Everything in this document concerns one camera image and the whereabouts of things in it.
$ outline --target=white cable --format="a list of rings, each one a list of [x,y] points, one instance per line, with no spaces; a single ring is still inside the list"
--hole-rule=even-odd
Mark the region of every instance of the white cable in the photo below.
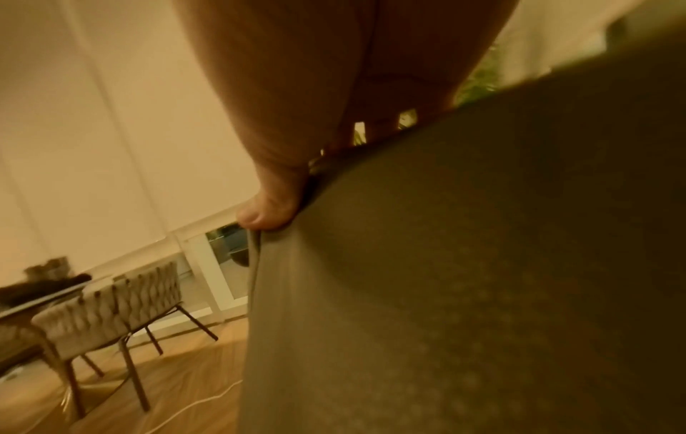
[[[222,393],[220,393],[220,394],[218,394],[218,395],[210,396],[209,398],[204,398],[204,399],[195,401],[194,403],[188,404],[186,407],[183,407],[181,410],[179,410],[179,411],[177,411],[176,413],[174,413],[173,415],[171,415],[167,420],[165,420],[164,422],[160,423],[160,424],[159,424],[158,426],[156,426],[155,428],[152,428],[150,431],[146,431],[146,432],[143,433],[143,434],[152,434],[152,433],[154,433],[154,432],[157,431],[158,429],[160,429],[160,428],[162,428],[163,426],[165,426],[167,423],[171,422],[172,419],[174,419],[176,416],[180,415],[181,413],[183,413],[184,411],[188,410],[188,409],[191,408],[191,407],[194,407],[194,406],[196,406],[196,405],[198,405],[198,404],[207,403],[207,402],[209,402],[209,401],[213,401],[213,400],[216,400],[216,399],[220,399],[221,397],[223,397],[224,395],[226,395],[227,393],[229,393],[229,391],[230,391],[231,389],[233,389],[235,385],[239,385],[239,384],[241,384],[242,382],[243,382],[243,380],[238,380],[238,381],[236,381],[234,384],[230,385],[224,392],[222,392]]]

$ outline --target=garment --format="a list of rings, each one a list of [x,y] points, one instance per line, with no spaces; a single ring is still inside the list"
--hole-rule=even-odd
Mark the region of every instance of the garment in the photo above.
[[[319,167],[241,434],[683,433],[686,31]]]

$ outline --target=chair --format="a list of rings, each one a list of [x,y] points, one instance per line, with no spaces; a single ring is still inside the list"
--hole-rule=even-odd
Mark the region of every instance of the chair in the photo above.
[[[179,311],[215,341],[218,337],[209,331],[181,306],[181,291],[176,262],[147,270],[137,277],[116,281],[112,286],[86,292],[77,298],[40,312],[32,323],[41,328],[54,344],[66,365],[70,388],[79,417],[85,415],[79,398],[72,360],[87,352],[118,344],[126,368],[134,383],[136,394],[144,411],[150,409],[136,367],[126,346],[129,338],[145,329],[157,351],[159,343],[148,326],[170,313]]]

